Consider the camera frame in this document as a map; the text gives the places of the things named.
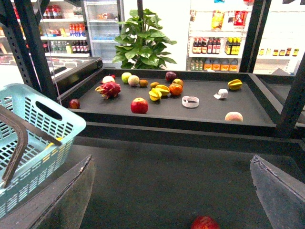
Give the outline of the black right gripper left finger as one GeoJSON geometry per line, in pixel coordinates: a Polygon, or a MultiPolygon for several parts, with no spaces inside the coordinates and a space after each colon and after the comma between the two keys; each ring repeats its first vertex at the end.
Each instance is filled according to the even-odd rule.
{"type": "Polygon", "coordinates": [[[0,221],[2,229],[78,229],[95,178],[92,156],[87,156],[29,201],[0,221]]]}

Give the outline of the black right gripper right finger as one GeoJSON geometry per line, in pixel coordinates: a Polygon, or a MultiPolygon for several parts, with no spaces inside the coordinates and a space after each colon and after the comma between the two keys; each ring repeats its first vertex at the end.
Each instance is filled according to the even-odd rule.
{"type": "Polygon", "coordinates": [[[250,171],[256,194],[274,229],[305,227],[305,184],[259,155],[250,171]]]}

